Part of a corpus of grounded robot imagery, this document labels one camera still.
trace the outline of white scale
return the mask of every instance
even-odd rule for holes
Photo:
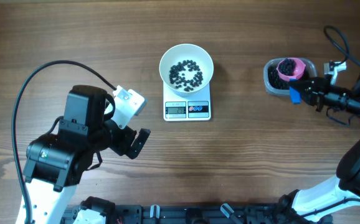
[[[211,118],[209,83],[191,96],[176,95],[163,83],[163,119],[165,121],[207,121]]]

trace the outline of pink cup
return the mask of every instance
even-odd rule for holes
[[[282,74],[279,69],[278,69],[278,66],[280,66],[280,64],[285,60],[282,60],[278,65],[277,65],[277,71],[278,71],[278,76],[284,80],[284,81],[287,81],[289,82],[290,79],[300,79],[302,76],[303,76],[303,72],[305,71],[305,63],[303,63],[300,59],[298,58],[289,58],[289,59],[292,59],[295,61],[296,65],[295,65],[295,69],[293,70],[293,75],[292,76],[286,76],[284,74]]]

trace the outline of wooden table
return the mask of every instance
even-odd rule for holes
[[[271,96],[262,77],[272,58],[308,58],[319,75],[324,62],[342,59],[323,35],[325,24],[339,27],[360,59],[360,1],[0,4],[0,223],[14,223],[21,199],[10,135],[14,100],[36,67],[57,59],[82,62],[139,91],[148,104],[129,126],[152,131],[133,161],[103,151],[103,165],[83,174],[71,204],[88,196],[141,205],[276,202],[331,177],[360,139],[360,124],[344,128],[304,103]],[[163,120],[159,60],[180,43],[199,45],[214,60],[209,122]],[[338,85],[351,88],[360,68],[348,66]],[[22,166],[27,145],[63,115],[78,84],[109,90],[70,65],[47,68],[30,82],[17,118]],[[334,218],[360,223],[360,207]]]

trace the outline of blue tag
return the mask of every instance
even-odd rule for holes
[[[292,87],[290,87],[290,96],[291,96],[291,101],[292,101],[293,104],[300,104],[300,101],[301,101],[300,93],[297,92]]]

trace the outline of scale display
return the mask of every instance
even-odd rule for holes
[[[209,84],[191,96],[178,96],[165,84],[163,118],[165,121],[207,121],[211,118]]]
[[[185,108],[168,108],[168,114],[184,114]]]

